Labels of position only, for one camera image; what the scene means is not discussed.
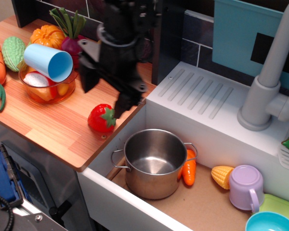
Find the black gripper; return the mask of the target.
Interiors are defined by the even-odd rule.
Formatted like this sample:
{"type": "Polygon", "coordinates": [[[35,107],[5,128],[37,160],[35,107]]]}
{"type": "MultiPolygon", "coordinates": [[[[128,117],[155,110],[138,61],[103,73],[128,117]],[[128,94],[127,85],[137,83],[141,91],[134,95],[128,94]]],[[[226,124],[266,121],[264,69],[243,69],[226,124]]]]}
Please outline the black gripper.
{"type": "Polygon", "coordinates": [[[82,39],[78,41],[79,75],[85,93],[104,79],[119,92],[114,118],[119,119],[132,106],[138,105],[147,91],[147,85],[137,71],[136,42],[116,44],[106,39],[101,43],[82,39]]]}

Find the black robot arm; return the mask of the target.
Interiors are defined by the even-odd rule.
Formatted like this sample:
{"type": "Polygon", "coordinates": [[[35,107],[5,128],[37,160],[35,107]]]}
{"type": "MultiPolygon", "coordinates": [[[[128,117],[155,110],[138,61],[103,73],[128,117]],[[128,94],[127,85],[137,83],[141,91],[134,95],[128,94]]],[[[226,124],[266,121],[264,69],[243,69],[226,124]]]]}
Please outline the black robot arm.
{"type": "Polygon", "coordinates": [[[104,22],[97,28],[100,44],[82,39],[78,42],[79,74],[84,92],[104,79],[118,92],[115,118],[137,106],[147,86],[137,71],[152,52],[145,49],[150,29],[157,26],[160,13],[154,0],[107,0],[104,22]]]}

